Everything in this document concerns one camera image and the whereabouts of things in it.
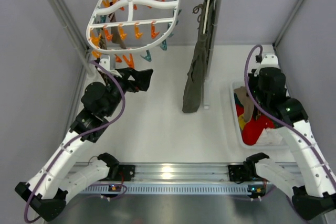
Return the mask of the tan brown argyle sock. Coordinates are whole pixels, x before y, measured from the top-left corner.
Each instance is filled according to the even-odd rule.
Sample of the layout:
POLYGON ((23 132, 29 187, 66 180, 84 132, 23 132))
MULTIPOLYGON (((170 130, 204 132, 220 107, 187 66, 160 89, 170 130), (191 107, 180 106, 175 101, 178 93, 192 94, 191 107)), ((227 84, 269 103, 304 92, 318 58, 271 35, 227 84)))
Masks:
POLYGON ((105 33, 104 33, 103 28, 100 28, 98 30, 98 32, 99 32, 99 35, 98 35, 99 47, 103 50, 106 50, 107 49, 107 43, 106 43, 106 37, 105 37, 105 33))

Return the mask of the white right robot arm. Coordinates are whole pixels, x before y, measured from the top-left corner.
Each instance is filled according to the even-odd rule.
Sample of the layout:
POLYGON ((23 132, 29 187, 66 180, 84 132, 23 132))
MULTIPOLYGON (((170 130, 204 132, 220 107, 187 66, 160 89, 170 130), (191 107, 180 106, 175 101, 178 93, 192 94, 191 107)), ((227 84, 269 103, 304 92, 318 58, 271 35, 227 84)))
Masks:
POLYGON ((286 129, 288 145, 302 176, 299 182, 267 154, 257 153, 244 161, 253 177, 274 184, 291 200, 304 220, 335 210, 335 173, 321 153, 311 132, 308 115, 301 102, 287 95, 286 77, 278 67, 244 71, 247 97, 254 107, 286 129))

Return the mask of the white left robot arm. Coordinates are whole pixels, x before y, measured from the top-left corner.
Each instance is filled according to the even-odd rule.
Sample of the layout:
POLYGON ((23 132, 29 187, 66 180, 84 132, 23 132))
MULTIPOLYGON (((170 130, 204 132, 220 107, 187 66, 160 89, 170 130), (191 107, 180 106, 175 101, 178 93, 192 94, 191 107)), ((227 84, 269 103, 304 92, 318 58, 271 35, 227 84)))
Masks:
POLYGON ((15 191, 39 218, 53 221, 80 192, 102 179, 118 176, 120 162, 109 153, 102 153, 81 171, 69 172, 78 158, 97 143, 106 128, 124 112, 125 94, 146 92, 153 69, 136 71, 118 69, 112 75, 100 69, 103 81, 89 84, 81 98, 83 109, 76 116, 64 140, 48 162, 29 181, 20 182, 15 191))

